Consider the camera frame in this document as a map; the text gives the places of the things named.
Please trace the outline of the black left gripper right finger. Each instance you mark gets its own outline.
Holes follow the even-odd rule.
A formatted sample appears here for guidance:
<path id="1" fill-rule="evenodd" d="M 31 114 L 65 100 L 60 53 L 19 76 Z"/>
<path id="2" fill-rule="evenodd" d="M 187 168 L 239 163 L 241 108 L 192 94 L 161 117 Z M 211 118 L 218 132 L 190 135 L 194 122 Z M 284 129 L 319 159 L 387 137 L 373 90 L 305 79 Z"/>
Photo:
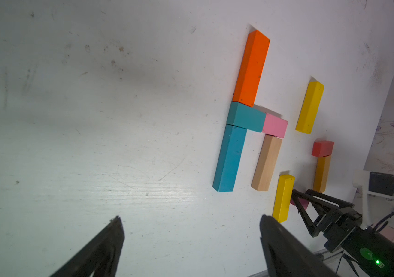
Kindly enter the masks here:
<path id="1" fill-rule="evenodd" d="M 259 227 L 270 277 L 336 276 L 273 217 L 263 215 Z"/>

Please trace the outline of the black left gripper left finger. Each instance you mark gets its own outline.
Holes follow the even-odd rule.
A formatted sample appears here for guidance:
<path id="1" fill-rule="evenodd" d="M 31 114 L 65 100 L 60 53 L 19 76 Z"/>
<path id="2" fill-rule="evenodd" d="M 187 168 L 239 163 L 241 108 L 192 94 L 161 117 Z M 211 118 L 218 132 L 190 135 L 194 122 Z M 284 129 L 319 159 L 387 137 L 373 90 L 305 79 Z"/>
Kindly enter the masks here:
<path id="1" fill-rule="evenodd" d="M 116 216 L 54 277 L 114 277 L 125 239 L 121 218 Z"/>

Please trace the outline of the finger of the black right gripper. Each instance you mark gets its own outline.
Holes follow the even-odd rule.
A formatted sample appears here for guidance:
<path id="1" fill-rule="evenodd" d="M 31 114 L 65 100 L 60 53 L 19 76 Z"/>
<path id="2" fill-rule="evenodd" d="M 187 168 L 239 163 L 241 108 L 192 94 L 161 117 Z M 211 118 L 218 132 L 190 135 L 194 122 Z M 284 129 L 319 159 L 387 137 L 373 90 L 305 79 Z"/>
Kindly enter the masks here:
<path id="1" fill-rule="evenodd" d="M 310 197 L 309 202 L 315 210 L 339 210 L 342 208 L 354 208 L 355 206 L 350 202 L 346 202 L 312 189 L 306 190 L 305 194 Z"/>
<path id="2" fill-rule="evenodd" d="M 309 201 L 310 197 L 296 189 L 292 190 L 291 200 L 295 202 L 296 208 L 299 211 L 302 220 L 309 231 L 309 234 L 312 237 L 317 237 L 319 233 L 324 232 L 328 225 L 332 222 L 332 216 L 336 210 L 316 210 L 318 216 L 317 219 L 313 221 L 308 215 L 307 211 L 303 209 L 298 199 L 306 199 Z"/>

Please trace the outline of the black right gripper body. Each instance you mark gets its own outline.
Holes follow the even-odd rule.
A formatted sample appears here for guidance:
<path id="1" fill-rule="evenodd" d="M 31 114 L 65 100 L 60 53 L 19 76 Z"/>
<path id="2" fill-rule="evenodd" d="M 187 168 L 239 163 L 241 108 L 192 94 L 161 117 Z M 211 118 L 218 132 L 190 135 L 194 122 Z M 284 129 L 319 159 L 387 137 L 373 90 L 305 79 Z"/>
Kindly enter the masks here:
<path id="1" fill-rule="evenodd" d="M 344 208 L 334 213 L 332 222 L 324 231 L 327 239 L 325 248 L 334 253 L 339 250 L 345 240 L 362 224 L 362 215 L 352 208 Z"/>

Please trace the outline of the magenta wooden block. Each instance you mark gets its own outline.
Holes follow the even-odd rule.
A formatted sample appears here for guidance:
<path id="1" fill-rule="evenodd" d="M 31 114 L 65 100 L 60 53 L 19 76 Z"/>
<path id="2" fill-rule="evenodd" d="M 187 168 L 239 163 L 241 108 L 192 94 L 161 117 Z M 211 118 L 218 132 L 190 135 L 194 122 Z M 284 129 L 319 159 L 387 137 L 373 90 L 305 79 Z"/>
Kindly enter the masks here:
<path id="1" fill-rule="evenodd" d="M 310 202 L 306 199 L 298 199 L 299 203 L 302 205 L 303 209 L 306 211 Z M 291 205 L 296 205 L 293 200 L 290 201 Z"/>

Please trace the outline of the natural beige wooden block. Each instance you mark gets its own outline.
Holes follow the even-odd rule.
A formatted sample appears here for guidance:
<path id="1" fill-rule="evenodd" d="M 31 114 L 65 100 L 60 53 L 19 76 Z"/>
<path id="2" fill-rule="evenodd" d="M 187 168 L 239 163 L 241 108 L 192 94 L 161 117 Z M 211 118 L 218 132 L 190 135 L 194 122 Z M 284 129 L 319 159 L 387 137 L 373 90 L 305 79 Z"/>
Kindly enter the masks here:
<path id="1" fill-rule="evenodd" d="M 257 191 L 268 191 L 281 149 L 282 139 L 265 135 L 251 187 Z"/>

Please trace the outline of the light pink wooden block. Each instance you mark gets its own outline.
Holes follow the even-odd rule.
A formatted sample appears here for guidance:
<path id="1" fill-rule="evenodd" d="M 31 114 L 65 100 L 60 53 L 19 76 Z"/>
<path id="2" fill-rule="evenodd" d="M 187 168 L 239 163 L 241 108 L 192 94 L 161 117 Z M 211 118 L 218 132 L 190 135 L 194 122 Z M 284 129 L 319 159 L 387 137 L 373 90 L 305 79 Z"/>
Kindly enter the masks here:
<path id="1" fill-rule="evenodd" d="M 275 115 L 266 113 L 266 118 L 262 132 L 278 138 L 284 138 L 287 130 L 288 121 Z"/>

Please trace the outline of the teal wooden block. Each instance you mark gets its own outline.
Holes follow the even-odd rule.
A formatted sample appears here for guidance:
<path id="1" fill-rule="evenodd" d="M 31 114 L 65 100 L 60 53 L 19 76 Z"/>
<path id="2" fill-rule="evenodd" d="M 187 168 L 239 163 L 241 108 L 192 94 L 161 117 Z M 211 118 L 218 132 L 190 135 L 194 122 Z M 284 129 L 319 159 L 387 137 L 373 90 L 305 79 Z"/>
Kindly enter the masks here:
<path id="1" fill-rule="evenodd" d="M 246 134 L 244 128 L 226 125 L 213 181 L 216 191 L 233 191 Z"/>
<path id="2" fill-rule="evenodd" d="M 266 113 L 253 107 L 232 102 L 230 104 L 227 124 L 261 133 L 266 120 Z"/>

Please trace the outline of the orange wooden block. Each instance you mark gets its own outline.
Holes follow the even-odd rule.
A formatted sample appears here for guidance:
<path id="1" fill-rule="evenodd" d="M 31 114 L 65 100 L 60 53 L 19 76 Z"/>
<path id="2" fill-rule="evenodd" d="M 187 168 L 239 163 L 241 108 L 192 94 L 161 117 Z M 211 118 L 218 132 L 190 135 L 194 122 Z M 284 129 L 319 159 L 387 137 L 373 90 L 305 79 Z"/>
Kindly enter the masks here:
<path id="1" fill-rule="evenodd" d="M 270 39 L 258 30 L 249 33 L 233 94 L 233 102 L 252 107 L 264 69 Z"/>

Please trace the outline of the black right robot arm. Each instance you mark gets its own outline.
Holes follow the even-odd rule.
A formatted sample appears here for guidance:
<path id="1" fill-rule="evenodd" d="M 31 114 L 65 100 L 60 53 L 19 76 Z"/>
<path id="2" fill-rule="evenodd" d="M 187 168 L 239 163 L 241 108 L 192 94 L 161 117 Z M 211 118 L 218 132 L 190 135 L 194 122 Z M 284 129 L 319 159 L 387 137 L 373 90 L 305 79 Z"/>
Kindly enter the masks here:
<path id="1" fill-rule="evenodd" d="M 310 235 L 326 238 L 330 253 L 345 250 L 370 277 L 394 277 L 394 243 L 372 228 L 362 229 L 363 217 L 354 204 L 312 189 L 294 189 L 291 200 Z"/>

